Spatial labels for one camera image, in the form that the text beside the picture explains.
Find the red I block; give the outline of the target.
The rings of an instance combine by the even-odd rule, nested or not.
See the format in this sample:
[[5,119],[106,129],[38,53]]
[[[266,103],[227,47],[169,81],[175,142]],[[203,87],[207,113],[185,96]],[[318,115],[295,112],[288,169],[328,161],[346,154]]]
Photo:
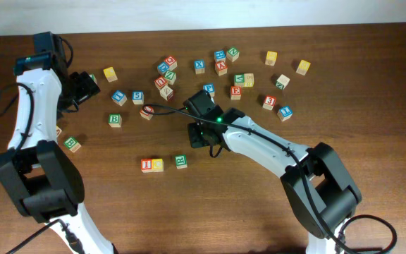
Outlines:
[[149,173],[152,171],[152,160],[151,159],[142,159],[141,160],[141,171],[143,173]]

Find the red A block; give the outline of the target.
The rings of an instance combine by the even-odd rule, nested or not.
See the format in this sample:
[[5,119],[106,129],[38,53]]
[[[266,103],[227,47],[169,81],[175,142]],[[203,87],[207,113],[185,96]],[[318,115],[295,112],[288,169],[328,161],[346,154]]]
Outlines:
[[216,71],[218,76],[222,76],[222,75],[227,74],[228,67],[226,65],[226,62],[225,61],[217,61],[215,63],[215,71]]

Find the blue H block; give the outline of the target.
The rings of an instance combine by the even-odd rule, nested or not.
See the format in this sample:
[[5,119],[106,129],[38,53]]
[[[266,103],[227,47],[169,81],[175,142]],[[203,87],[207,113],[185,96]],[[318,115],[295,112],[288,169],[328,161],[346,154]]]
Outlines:
[[214,60],[216,63],[219,61],[226,61],[226,54],[225,54],[224,50],[215,51]]

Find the green Z block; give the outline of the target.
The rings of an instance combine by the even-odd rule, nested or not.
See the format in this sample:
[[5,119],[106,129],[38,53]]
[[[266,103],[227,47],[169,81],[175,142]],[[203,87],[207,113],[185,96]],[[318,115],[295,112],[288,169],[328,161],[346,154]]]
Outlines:
[[176,81],[177,75],[173,71],[166,71],[163,74],[163,77],[167,81],[168,84],[173,85]]

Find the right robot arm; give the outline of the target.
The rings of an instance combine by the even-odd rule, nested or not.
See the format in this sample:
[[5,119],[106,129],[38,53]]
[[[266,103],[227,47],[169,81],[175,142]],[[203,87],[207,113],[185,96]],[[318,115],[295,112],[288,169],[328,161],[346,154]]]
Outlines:
[[339,233],[362,194],[331,146],[285,140],[240,110],[223,111],[204,90],[183,104],[195,120],[188,126],[193,147],[218,145],[249,157],[281,180],[295,217],[309,232],[308,253],[349,253]]

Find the yellow 8 block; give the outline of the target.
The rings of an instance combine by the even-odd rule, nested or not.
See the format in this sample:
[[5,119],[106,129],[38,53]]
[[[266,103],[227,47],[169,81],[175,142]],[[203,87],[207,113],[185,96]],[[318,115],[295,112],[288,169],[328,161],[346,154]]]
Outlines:
[[245,87],[253,87],[254,86],[254,74],[253,73],[245,73],[244,74],[244,86]]

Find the red 3 block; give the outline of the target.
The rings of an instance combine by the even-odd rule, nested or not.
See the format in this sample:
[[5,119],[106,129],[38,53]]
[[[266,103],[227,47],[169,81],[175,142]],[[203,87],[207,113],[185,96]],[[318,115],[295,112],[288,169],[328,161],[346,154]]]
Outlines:
[[270,95],[265,96],[262,107],[267,110],[272,110],[276,104],[276,98]]

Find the red Y block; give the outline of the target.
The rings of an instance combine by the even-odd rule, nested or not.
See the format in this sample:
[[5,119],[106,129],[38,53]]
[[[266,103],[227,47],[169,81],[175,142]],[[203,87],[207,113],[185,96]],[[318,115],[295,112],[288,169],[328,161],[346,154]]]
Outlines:
[[144,105],[140,110],[140,116],[146,120],[150,120],[154,115],[154,109]]

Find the yellow block upper middle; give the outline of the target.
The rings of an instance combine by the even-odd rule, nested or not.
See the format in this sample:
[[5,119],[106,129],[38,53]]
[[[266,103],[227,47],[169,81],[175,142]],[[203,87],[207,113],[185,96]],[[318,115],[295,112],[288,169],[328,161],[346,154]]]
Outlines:
[[265,64],[267,66],[274,66],[276,64],[276,59],[278,58],[278,53],[273,51],[267,51]]

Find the blue L block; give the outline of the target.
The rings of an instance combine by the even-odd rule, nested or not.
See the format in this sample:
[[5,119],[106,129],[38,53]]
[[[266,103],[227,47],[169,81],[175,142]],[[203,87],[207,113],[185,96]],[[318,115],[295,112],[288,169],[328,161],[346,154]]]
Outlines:
[[286,121],[293,115],[293,111],[289,106],[284,106],[278,110],[277,115],[281,121]]

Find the yellow C block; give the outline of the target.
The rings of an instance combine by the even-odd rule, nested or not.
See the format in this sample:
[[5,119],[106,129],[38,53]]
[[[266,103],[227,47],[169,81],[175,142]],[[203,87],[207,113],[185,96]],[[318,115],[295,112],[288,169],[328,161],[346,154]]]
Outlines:
[[152,160],[152,171],[161,172],[164,170],[164,161],[163,159],[153,159]]

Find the red E block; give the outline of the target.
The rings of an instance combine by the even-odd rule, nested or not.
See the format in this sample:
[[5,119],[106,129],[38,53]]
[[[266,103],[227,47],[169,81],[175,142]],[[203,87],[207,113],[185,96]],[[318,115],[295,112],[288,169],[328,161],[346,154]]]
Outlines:
[[239,100],[242,97],[242,88],[239,86],[230,87],[230,98],[232,100]]

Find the green B block upper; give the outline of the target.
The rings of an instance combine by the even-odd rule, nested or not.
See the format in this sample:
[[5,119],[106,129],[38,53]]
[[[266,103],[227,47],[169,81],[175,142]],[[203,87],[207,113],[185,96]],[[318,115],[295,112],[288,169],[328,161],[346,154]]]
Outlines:
[[122,126],[122,117],[120,114],[109,115],[109,125],[112,128],[120,128]]

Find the plain wood red-edged block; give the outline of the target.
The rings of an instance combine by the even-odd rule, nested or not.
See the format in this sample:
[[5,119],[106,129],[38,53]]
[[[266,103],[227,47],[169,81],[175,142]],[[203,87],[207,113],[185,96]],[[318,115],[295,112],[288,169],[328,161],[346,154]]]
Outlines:
[[161,90],[160,90],[160,95],[166,100],[169,101],[173,95],[174,91],[172,88],[170,88],[168,85],[165,85]]

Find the green B block lower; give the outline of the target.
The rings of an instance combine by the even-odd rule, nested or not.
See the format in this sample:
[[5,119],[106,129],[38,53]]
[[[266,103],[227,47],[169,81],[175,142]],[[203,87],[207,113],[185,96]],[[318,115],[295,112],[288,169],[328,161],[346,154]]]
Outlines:
[[66,146],[66,148],[68,150],[70,150],[71,152],[76,152],[77,150],[79,150],[81,148],[81,144],[73,137],[69,137],[67,138],[63,144]]

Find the green V block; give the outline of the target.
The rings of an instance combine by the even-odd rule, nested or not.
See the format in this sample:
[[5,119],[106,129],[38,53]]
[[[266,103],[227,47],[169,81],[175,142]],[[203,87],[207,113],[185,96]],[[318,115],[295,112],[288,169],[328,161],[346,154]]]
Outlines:
[[245,85],[244,74],[235,74],[234,75],[234,86],[243,87],[244,85]]

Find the green N block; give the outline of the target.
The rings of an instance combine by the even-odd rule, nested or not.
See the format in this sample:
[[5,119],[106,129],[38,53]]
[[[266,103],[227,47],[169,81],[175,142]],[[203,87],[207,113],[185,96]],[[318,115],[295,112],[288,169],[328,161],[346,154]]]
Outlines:
[[232,62],[239,58],[240,51],[236,47],[231,47],[226,52],[226,58]]

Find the green b block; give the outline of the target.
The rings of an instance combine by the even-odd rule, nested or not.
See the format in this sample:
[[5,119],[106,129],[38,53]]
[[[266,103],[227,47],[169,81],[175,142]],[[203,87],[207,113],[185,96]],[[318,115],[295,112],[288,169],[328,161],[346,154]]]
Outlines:
[[120,114],[109,115],[109,125],[112,128],[120,128],[122,126],[122,117]]
[[73,137],[69,137],[67,138],[63,144],[66,146],[66,148],[68,150],[70,150],[71,152],[76,152],[77,150],[79,150],[81,148],[81,144]]

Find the green J block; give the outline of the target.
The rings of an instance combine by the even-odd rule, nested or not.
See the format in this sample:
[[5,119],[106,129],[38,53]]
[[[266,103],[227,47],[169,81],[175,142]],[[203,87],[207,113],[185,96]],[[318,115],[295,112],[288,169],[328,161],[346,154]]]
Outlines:
[[95,78],[94,74],[90,74],[90,78],[97,84],[97,79]]

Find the plain wood O block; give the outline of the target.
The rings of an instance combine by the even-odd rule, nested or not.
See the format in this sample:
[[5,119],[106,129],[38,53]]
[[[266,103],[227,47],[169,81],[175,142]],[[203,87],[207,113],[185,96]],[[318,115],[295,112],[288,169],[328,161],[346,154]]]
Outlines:
[[289,82],[290,79],[287,76],[281,74],[276,80],[276,87],[280,90],[284,90]]

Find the yellow block upper right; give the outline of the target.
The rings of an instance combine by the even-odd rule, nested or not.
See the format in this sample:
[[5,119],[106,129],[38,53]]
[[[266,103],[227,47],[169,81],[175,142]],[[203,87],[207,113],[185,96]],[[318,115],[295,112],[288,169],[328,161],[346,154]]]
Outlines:
[[310,66],[311,66],[310,62],[308,62],[306,60],[301,60],[297,66],[296,73],[298,73],[300,75],[306,75]]

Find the blue T block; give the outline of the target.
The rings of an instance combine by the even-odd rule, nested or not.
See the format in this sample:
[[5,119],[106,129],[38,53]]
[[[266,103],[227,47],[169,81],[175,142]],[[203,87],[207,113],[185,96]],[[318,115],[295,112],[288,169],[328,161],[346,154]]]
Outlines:
[[115,91],[112,94],[111,98],[119,106],[123,106],[127,101],[125,93],[121,92],[120,90]]

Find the red U block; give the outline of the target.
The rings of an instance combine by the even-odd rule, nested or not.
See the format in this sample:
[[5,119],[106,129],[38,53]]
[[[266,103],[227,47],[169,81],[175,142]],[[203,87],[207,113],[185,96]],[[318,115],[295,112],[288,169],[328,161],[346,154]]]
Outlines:
[[168,81],[163,76],[159,76],[154,80],[154,85],[158,90],[162,90],[166,85],[168,85]]

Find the green R block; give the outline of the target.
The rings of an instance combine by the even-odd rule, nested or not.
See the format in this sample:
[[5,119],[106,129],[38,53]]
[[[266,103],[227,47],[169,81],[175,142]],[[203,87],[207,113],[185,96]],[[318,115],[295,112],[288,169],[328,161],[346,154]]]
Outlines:
[[185,155],[176,155],[174,159],[177,169],[187,168],[187,157]]

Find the yellow block upper left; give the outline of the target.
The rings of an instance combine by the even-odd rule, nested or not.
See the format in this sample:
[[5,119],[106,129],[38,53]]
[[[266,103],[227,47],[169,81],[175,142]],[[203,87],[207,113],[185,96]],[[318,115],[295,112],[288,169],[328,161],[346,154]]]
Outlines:
[[118,80],[116,72],[112,66],[104,69],[104,75],[105,75],[107,81],[110,83]]

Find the blue 5 block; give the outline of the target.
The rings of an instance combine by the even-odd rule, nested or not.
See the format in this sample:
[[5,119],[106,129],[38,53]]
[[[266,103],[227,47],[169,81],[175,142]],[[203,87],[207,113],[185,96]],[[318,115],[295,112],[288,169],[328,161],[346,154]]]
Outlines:
[[144,104],[144,93],[140,90],[135,90],[132,93],[132,101],[133,104]]

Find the blue D block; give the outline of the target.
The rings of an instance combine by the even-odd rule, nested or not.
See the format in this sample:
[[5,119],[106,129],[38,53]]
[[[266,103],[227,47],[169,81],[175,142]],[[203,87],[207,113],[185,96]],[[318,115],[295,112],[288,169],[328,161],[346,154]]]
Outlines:
[[160,75],[163,75],[165,72],[169,70],[170,66],[165,62],[162,61],[158,66],[157,66],[157,71],[159,72]]

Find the red Q block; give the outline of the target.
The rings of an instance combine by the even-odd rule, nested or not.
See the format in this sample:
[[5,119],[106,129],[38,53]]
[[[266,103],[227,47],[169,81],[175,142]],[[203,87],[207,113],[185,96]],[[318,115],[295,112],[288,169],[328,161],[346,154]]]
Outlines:
[[168,65],[168,69],[170,71],[173,71],[175,68],[178,67],[178,63],[177,63],[176,59],[173,56],[167,56],[164,59],[164,62]]

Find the blue P block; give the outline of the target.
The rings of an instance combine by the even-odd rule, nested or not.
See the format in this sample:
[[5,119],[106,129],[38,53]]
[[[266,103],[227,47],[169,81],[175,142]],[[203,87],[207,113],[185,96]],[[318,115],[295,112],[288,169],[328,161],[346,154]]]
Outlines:
[[203,89],[204,89],[205,91],[207,91],[207,92],[210,94],[211,97],[214,97],[214,96],[215,96],[215,87],[214,87],[214,84],[213,84],[213,83],[209,83],[209,84],[203,85]]

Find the blue X block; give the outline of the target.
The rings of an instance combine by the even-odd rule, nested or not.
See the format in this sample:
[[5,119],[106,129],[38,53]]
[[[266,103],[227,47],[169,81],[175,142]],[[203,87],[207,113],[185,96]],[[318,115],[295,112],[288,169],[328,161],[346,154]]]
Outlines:
[[205,73],[205,62],[202,59],[194,61],[194,68],[196,74],[203,74]]

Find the yellow block far left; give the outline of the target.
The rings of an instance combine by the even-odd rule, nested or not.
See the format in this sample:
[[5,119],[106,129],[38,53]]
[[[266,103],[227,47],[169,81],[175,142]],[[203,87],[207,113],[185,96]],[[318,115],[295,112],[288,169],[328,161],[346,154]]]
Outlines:
[[57,127],[56,127],[56,136],[59,137],[61,133],[62,133],[61,128],[59,128],[59,127],[57,126]]

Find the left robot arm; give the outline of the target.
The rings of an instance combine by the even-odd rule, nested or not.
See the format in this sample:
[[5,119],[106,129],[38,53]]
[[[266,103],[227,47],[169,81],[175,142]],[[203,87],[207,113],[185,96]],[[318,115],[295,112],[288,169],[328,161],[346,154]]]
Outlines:
[[87,72],[68,73],[68,41],[51,32],[33,37],[35,52],[16,59],[16,127],[0,154],[0,183],[17,211],[54,230],[73,253],[116,253],[84,205],[80,172],[57,143],[56,122],[77,112],[100,89]]

